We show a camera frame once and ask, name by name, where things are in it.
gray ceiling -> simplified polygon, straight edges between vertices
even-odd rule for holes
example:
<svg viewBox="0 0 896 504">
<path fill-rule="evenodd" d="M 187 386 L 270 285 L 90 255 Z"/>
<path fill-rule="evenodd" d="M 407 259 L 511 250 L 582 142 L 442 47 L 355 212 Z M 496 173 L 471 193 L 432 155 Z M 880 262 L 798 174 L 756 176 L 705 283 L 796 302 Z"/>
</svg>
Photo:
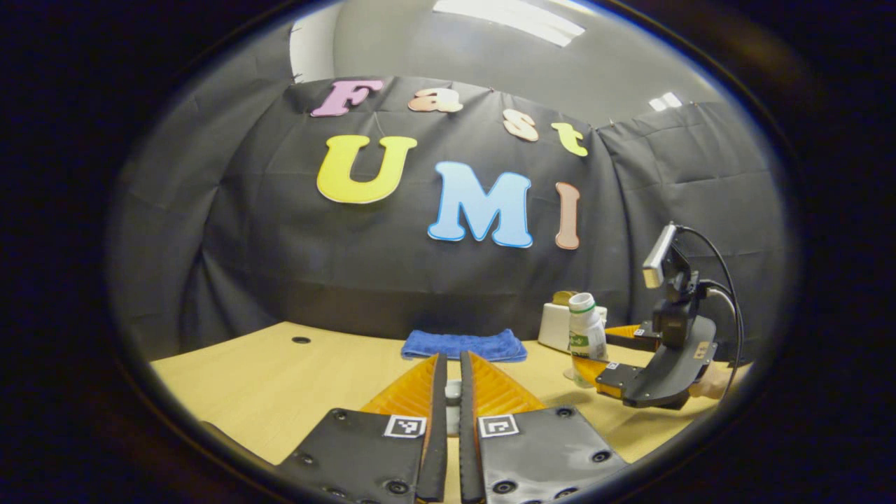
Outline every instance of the gray ceiling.
<svg viewBox="0 0 896 504">
<path fill-rule="evenodd" d="M 406 75 L 494 87 L 602 126 L 650 113 L 672 91 L 688 101 L 728 101 L 674 49 L 607 12 L 529 0 L 582 26 L 560 48 L 523 31 L 455 14 L 435 0 L 347 0 L 331 15 L 335 77 Z"/>
</svg>

ceiling light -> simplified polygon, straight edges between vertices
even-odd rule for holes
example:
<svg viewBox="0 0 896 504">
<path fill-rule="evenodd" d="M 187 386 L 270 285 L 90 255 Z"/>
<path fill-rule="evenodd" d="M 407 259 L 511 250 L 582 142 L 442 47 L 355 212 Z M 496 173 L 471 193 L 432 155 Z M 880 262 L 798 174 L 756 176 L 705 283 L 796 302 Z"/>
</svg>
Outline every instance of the ceiling light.
<svg viewBox="0 0 896 504">
<path fill-rule="evenodd" d="M 663 103 L 663 100 L 660 100 L 659 98 L 654 98 L 653 100 L 651 100 L 650 106 L 653 107 L 653 109 L 657 112 L 666 109 L 666 104 Z"/>
<path fill-rule="evenodd" d="M 665 100 L 670 107 L 681 107 L 681 100 L 679 100 L 678 97 L 671 92 L 664 94 L 663 100 Z"/>
<path fill-rule="evenodd" d="M 460 14 L 497 22 L 566 47 L 585 29 L 556 14 L 520 0 L 439 0 L 433 12 Z"/>
</svg>

wooden table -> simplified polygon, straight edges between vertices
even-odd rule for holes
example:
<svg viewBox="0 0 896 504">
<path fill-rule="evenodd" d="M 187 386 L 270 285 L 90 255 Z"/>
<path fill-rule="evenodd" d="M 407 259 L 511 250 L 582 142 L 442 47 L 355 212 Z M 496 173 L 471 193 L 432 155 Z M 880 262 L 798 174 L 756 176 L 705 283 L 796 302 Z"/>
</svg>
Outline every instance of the wooden table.
<svg viewBox="0 0 896 504">
<path fill-rule="evenodd" d="M 304 336 L 310 343 L 294 343 Z M 225 343 L 154 361 L 152 367 L 198 420 L 279 464 L 330 409 L 357 410 L 420 362 L 401 358 L 401 340 L 346 335 L 283 322 Z M 563 376 L 569 354 L 523 342 L 524 362 L 497 363 L 545 405 L 575 404 L 627 462 L 675 436 L 717 401 L 692 397 L 680 411 L 634 409 Z M 652 353 L 609 347 L 613 361 L 645 366 Z M 448 361 L 448 379 L 461 377 Z M 448 439 L 445 502 L 460 502 L 457 438 Z"/>
</svg>

blue towel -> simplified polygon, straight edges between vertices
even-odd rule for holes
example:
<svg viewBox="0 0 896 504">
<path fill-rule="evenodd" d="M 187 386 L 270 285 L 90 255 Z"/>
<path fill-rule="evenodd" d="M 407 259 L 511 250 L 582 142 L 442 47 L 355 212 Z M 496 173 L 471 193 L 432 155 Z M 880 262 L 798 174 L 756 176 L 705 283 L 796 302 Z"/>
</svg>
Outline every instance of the blue towel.
<svg viewBox="0 0 896 504">
<path fill-rule="evenodd" d="M 492 362 L 521 362 L 528 355 L 526 347 L 510 329 L 494 336 L 433 335 L 414 330 L 401 347 L 401 357 L 429 357 L 441 352 L 456 361 L 465 350 Z"/>
</svg>

black cable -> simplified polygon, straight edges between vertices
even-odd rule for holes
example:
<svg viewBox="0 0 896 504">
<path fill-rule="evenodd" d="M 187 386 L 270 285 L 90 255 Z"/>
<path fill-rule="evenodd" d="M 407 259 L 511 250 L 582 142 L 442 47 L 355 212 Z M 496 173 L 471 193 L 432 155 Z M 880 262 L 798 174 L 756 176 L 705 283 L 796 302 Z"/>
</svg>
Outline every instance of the black cable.
<svg viewBox="0 0 896 504">
<path fill-rule="evenodd" d="M 734 364 L 731 366 L 731 376 L 728 378 L 728 384 L 725 385 L 725 391 L 722 392 L 721 398 L 724 399 L 725 396 L 728 394 L 729 389 L 731 388 L 731 384 L 734 383 L 734 376 L 737 374 L 737 367 L 740 365 L 740 354 L 741 354 L 741 351 L 743 351 L 743 349 L 744 349 L 744 338 L 745 338 L 744 318 L 741 316 L 741 313 L 740 313 L 740 305 L 737 304 L 737 295 L 735 294 L 735 291 L 734 291 L 734 283 L 731 281 L 731 273 L 728 271 L 728 266 L 725 265 L 725 259 L 722 258 L 722 254 L 719 252 L 719 250 L 714 245 L 712 245 L 712 242 L 710 242 L 710 240 L 708 238 L 706 238 L 705 236 L 703 236 L 698 230 L 694 230 L 687 226 L 682 226 L 682 225 L 678 225 L 678 224 L 676 224 L 676 230 L 681 231 L 681 232 L 692 233 L 697 238 L 703 240 L 703 242 L 706 243 L 706 245 L 709 246 L 710 249 L 712 249 L 712 253 L 715 254 L 716 258 L 718 258 L 719 263 L 722 266 L 722 272 L 725 274 L 725 280 L 728 282 L 729 291 L 726 292 L 726 294 L 730 295 L 731 304 L 734 305 L 734 309 L 735 309 L 735 321 L 736 321 L 736 325 L 737 325 L 737 345 L 736 345 L 736 349 L 735 349 Z"/>
</svg>

